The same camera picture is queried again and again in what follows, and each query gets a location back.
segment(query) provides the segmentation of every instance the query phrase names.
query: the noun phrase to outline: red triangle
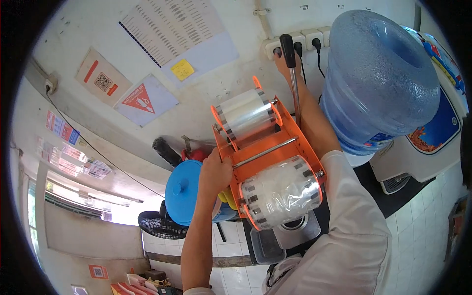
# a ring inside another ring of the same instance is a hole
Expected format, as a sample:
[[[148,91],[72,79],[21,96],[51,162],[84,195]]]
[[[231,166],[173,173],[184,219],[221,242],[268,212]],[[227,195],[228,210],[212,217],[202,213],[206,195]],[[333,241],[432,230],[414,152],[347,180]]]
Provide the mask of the red triangle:
[[[155,114],[144,83],[131,92],[122,104]]]

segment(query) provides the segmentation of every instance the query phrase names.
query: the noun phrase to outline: black power cord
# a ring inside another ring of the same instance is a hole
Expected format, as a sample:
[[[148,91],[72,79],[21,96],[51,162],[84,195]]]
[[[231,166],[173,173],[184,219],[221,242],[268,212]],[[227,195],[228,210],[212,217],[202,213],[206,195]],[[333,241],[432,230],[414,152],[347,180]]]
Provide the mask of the black power cord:
[[[71,126],[74,130],[76,130],[74,128],[74,126],[72,126],[69,121],[67,121],[66,119],[66,116],[64,116],[64,114],[62,114],[62,112],[58,109],[58,107],[56,107],[56,104],[52,101],[51,97],[49,97],[48,93],[49,93],[49,90],[51,90],[51,88],[49,87],[49,85],[46,85],[46,96],[49,98],[49,102],[54,106],[54,108],[58,111],[58,113],[61,115],[61,117],[63,117],[63,119],[66,121],[67,124],[69,124],[69,126]],[[150,189],[149,187],[145,186],[143,183],[141,183],[140,181],[138,181],[136,178],[132,177],[131,175],[129,175],[128,173],[126,173],[125,171],[123,171],[120,167],[118,167],[117,165],[115,165],[112,161],[110,161],[107,157],[105,157],[101,152],[99,152],[96,148],[93,147],[93,145],[91,145],[81,134],[79,134],[80,138],[82,138],[92,149],[94,149],[99,155],[101,155],[105,160],[107,160],[111,165],[115,166],[118,170],[120,170],[121,172],[125,173],[126,175],[128,175],[129,178],[131,178],[132,180],[134,180],[135,182],[139,183],[140,185],[144,186],[145,188],[147,188],[148,190],[150,190],[151,192],[157,194],[157,195],[160,195],[161,197],[164,198],[163,195],[161,195],[160,193],[157,193],[155,192],[154,190]]]
[[[323,75],[323,78],[325,78],[324,73],[320,67],[321,41],[318,38],[315,38],[312,40],[312,45],[316,48],[316,52],[318,53],[318,70],[320,70],[320,73]],[[320,101],[321,101],[321,94],[320,94],[320,97],[318,98],[318,104],[320,104]]]
[[[298,56],[300,57],[300,63],[302,65],[303,81],[305,82],[305,85],[306,85],[305,69],[303,68],[303,59],[302,59],[303,46],[300,42],[295,42],[294,43],[294,49],[295,49],[296,53],[298,53]]]

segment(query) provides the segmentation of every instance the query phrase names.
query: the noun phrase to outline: hand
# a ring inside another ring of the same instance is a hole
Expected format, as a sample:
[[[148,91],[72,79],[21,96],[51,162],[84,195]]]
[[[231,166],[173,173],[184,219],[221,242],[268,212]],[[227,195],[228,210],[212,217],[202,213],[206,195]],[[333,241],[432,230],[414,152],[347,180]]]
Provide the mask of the hand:
[[[282,56],[278,57],[278,54],[274,54],[274,61],[275,65],[277,66],[277,70],[285,77],[287,82],[290,84],[291,79],[290,79],[290,70],[287,68],[287,63],[285,62],[285,57],[284,57],[284,52],[282,51]],[[295,52],[295,74],[297,75],[297,78],[301,76],[302,72],[302,62],[300,61],[300,57],[298,54]]]
[[[203,160],[198,180],[198,195],[201,198],[216,198],[227,188],[231,178],[233,178],[231,159],[226,157],[221,162],[218,148],[214,148],[208,158]]]

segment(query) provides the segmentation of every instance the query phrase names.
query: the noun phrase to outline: white shirt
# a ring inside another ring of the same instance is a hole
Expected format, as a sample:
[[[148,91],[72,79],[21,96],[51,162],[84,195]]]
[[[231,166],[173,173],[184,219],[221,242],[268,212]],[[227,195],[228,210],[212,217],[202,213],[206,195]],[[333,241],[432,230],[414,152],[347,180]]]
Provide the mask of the white shirt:
[[[290,271],[265,295],[382,294],[391,263],[392,235],[369,192],[361,185],[344,154],[331,151],[321,163],[327,173],[326,196],[331,216],[329,232],[303,258],[289,257],[273,277]],[[214,295],[193,288],[184,295]]]

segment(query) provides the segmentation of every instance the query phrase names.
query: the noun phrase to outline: qr code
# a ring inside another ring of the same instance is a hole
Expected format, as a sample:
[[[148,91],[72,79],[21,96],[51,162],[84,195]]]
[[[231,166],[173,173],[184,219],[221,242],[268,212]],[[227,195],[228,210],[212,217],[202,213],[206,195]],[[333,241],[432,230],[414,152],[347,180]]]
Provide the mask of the qr code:
[[[93,273],[95,274],[96,277],[99,277],[99,278],[104,277],[103,271],[99,267],[94,267],[93,268]]]
[[[97,79],[95,80],[95,85],[98,86],[103,92],[106,92],[113,81],[110,80],[103,72],[100,72]]]

